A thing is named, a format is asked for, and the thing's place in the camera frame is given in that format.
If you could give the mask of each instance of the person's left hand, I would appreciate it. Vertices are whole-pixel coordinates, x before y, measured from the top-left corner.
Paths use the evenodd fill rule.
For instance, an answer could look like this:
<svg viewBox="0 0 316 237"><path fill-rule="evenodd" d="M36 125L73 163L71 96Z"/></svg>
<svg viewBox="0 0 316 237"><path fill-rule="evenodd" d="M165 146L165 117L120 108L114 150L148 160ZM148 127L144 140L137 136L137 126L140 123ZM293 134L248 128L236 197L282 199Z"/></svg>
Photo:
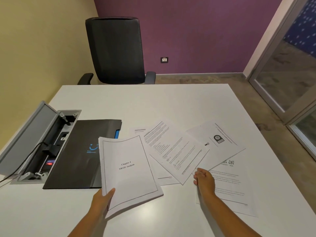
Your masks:
<svg viewBox="0 0 316 237"><path fill-rule="evenodd" d="M109 201L113 197L115 188L111 189L105 196L102 195L102 189L93 195L89 212L94 215L103 215Z"/></svg>

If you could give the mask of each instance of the hand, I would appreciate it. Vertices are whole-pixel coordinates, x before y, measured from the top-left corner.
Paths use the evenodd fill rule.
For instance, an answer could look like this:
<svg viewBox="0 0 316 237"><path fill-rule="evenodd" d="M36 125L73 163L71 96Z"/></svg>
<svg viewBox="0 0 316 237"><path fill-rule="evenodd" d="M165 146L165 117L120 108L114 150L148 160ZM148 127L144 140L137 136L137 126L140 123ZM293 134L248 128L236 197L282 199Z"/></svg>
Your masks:
<svg viewBox="0 0 316 237"><path fill-rule="evenodd" d="M215 180L210 172L198 168L194 173L194 178L193 183L198 186L204 201L215 196Z"/></svg>
<svg viewBox="0 0 316 237"><path fill-rule="evenodd" d="M113 197L115 188L111 189L105 196L102 195L102 189L93 195L89 213L102 216L109 201Z"/></svg>

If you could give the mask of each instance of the black office chair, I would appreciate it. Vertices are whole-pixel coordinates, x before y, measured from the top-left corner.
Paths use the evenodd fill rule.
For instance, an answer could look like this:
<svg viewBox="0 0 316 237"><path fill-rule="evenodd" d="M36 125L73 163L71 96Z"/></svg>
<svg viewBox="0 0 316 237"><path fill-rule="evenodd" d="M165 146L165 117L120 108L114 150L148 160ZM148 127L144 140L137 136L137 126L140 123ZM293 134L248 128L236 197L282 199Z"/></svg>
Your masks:
<svg viewBox="0 0 316 237"><path fill-rule="evenodd" d="M154 84L156 73L145 76L139 20L127 17L89 18L87 36L98 79L107 84ZM89 85L93 73L78 85Z"/></svg>

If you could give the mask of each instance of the table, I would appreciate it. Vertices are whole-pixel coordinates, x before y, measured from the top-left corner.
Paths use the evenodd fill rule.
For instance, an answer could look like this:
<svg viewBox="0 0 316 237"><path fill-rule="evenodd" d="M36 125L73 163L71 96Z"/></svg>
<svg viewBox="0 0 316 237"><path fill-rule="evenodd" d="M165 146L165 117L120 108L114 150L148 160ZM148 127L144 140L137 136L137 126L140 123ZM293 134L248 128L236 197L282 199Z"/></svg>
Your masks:
<svg viewBox="0 0 316 237"><path fill-rule="evenodd" d="M258 218L239 214L262 236L315 236L316 216L227 84L62 86L56 110L82 110L79 119L121 119L129 128L168 118L186 131L219 119L246 146L246 168ZM1 236L67 236L90 207L96 190L42 190L42 184L0 188ZM164 196L107 222L104 236L216 236L195 203L192 178L162 186Z"/></svg>

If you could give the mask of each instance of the printed document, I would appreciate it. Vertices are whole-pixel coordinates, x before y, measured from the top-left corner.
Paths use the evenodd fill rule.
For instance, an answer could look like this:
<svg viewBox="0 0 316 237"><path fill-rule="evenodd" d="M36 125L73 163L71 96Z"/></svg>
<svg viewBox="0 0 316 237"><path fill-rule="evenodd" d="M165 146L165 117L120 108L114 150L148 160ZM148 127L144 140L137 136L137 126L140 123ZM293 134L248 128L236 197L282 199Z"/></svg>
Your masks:
<svg viewBox="0 0 316 237"><path fill-rule="evenodd" d="M160 121L144 135L145 150L181 184L209 151L169 121Z"/></svg>
<svg viewBox="0 0 316 237"><path fill-rule="evenodd" d="M210 170L215 179L215 194L234 212L257 216L243 156L230 158ZM200 203L199 191L196 203Z"/></svg>
<svg viewBox="0 0 316 237"><path fill-rule="evenodd" d="M102 194L115 188L106 217L131 205L162 196L141 137L99 138Z"/></svg>
<svg viewBox="0 0 316 237"><path fill-rule="evenodd" d="M205 170L212 169L245 149L219 121L208 121L186 132L210 149L198 164Z"/></svg>
<svg viewBox="0 0 316 237"><path fill-rule="evenodd" d="M148 130L148 127L130 128L130 136L145 135L148 132L146 130ZM168 185L168 184L178 184L178 183L180 183L160 163L158 163L152 157L152 155L149 154L148 160L152 163L152 167L155 170L155 173L156 173L159 185Z"/></svg>

